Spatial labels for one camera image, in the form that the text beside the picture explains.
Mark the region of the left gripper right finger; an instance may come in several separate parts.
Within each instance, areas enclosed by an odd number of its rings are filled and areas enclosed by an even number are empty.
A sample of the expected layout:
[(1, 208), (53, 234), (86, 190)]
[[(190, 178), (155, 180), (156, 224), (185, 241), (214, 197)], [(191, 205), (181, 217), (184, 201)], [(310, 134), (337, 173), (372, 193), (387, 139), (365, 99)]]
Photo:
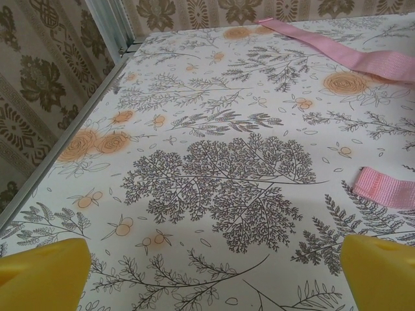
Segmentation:
[(358, 310), (414, 310), (413, 246), (348, 235), (340, 263)]

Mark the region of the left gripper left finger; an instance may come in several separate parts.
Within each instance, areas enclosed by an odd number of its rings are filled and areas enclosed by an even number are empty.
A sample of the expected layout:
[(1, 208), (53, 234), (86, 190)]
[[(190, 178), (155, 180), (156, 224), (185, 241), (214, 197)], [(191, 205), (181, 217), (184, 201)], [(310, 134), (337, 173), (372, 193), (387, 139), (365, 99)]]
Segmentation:
[(70, 238), (1, 259), (1, 310), (76, 310), (91, 255)]

